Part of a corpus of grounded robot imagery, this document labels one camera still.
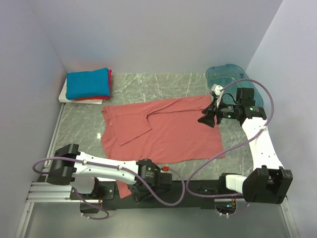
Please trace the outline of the salmon pink t shirt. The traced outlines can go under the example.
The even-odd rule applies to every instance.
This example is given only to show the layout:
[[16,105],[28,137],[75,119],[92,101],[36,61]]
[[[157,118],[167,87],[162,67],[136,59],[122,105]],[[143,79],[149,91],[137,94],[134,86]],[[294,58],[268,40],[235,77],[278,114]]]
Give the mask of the salmon pink t shirt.
[[198,122],[209,95],[105,106],[101,138],[109,159],[156,164],[209,159],[223,151],[219,128]]

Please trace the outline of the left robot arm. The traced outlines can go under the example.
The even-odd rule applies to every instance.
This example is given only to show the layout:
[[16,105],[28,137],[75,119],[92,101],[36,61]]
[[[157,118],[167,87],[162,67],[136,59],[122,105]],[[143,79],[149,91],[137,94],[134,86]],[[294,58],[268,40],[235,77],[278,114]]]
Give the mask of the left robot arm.
[[48,171],[47,182],[53,185],[71,185],[87,199],[98,196],[99,178],[114,180],[128,186],[128,189],[148,194],[169,191],[172,174],[164,173],[152,160],[118,161],[94,157],[80,152],[78,144],[68,144],[54,153]]

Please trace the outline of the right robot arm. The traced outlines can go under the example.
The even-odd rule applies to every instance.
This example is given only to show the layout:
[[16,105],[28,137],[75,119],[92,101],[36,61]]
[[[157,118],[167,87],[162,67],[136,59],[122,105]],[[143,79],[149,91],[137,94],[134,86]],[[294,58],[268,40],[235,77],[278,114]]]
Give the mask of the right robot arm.
[[228,198],[239,193],[247,202],[280,204],[293,180],[291,170],[284,169],[274,150],[267,128],[267,116],[256,106],[253,88],[237,88],[233,104],[223,102],[223,87],[213,85],[212,103],[203,110],[200,123],[215,127],[222,119],[239,121],[248,141],[253,160],[253,171],[247,177],[223,173],[217,192]]

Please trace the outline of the white board under stack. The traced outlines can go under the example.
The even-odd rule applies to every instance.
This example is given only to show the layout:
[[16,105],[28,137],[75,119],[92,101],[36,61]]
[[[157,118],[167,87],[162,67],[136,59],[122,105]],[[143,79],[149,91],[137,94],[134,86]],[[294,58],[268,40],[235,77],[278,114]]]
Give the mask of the white board under stack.
[[60,103],[77,103],[77,104],[92,104],[92,105],[101,105],[102,100],[82,100],[82,101],[76,101],[76,100],[69,100],[66,98],[66,89],[67,89],[67,79],[65,80],[65,83],[63,85],[63,88],[61,90],[61,93],[58,97],[58,100]]

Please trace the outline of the teal plastic bin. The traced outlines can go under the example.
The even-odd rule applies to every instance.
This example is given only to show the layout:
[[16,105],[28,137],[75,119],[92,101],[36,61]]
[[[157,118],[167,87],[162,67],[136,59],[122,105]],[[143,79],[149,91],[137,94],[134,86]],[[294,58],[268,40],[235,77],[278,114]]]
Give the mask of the teal plastic bin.
[[[236,80],[249,78],[245,71],[235,64],[225,64],[211,67],[206,71],[205,76],[209,88],[211,88],[214,84],[225,87]],[[260,93],[252,82],[243,81],[235,83],[234,85],[227,88],[225,93],[231,94],[233,99],[236,100],[237,88],[253,88],[255,105],[259,107],[264,105]]]

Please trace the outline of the black base beam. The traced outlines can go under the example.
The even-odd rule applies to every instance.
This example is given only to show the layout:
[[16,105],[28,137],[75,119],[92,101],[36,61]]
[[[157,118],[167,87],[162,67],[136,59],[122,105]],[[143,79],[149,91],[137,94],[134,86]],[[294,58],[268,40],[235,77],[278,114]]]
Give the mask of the black base beam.
[[[219,195],[220,199],[229,199],[233,194],[237,198],[242,198],[242,195],[236,195],[235,191],[227,189],[224,185],[221,185],[221,182],[218,180],[192,180],[189,183],[189,188],[194,193],[201,195]],[[119,195],[120,191],[123,191],[123,188],[115,181],[100,181],[91,194],[77,195],[73,191],[70,194],[70,199],[80,200],[81,198],[84,198],[87,201],[95,200],[96,204],[110,211],[117,209],[152,209],[166,207],[155,198],[136,203],[131,192],[131,185],[126,188],[126,191],[128,192],[126,197],[121,198]],[[172,182],[170,191],[159,194],[158,197],[167,203],[173,203],[180,198],[181,192],[182,183],[179,180],[175,180]],[[176,207],[215,209],[215,198],[202,198],[186,192],[184,198],[178,205],[176,205]]]

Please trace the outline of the folded orange t shirt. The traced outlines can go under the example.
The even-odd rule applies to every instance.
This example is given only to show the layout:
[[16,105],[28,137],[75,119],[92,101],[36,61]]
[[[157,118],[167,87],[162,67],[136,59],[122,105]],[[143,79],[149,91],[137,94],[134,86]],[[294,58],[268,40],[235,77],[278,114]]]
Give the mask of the folded orange t shirt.
[[87,100],[103,100],[103,97],[86,97],[74,99],[75,101],[87,101]]

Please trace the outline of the folded magenta t shirt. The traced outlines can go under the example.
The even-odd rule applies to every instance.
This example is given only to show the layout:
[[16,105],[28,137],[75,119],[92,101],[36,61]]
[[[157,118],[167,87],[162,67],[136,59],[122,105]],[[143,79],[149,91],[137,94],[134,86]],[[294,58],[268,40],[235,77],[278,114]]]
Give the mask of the folded magenta t shirt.
[[111,74],[112,74],[112,70],[109,69],[109,70],[108,70],[108,87],[109,87],[109,94],[106,95],[106,96],[97,96],[95,99],[98,99],[98,100],[108,100],[108,99],[110,99],[110,96],[111,96]]

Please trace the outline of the folded blue t shirt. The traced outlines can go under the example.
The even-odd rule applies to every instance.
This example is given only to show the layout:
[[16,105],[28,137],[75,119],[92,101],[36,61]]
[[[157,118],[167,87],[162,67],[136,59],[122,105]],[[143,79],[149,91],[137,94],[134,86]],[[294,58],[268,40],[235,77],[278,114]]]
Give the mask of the folded blue t shirt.
[[68,72],[66,98],[106,96],[109,94],[108,68],[93,71]]

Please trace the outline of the aluminium frame rail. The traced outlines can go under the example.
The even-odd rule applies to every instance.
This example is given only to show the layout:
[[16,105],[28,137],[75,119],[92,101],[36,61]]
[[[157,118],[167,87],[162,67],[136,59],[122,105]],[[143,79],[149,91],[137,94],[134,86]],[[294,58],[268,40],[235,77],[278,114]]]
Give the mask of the aluminium frame rail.
[[[70,142],[88,153],[104,156],[101,134],[105,128],[103,105],[63,104],[58,116],[49,155]],[[246,139],[239,125],[220,125],[225,149]],[[223,159],[210,162],[194,179],[216,179],[222,172],[251,172],[251,152],[245,147]],[[18,228],[18,238],[299,238],[287,197],[280,205],[250,203],[237,215],[220,217],[214,209],[200,207],[139,207],[113,210],[104,203],[110,218],[102,221],[80,218],[79,200],[70,200],[69,186],[32,182]],[[131,196],[117,202],[133,202]]]

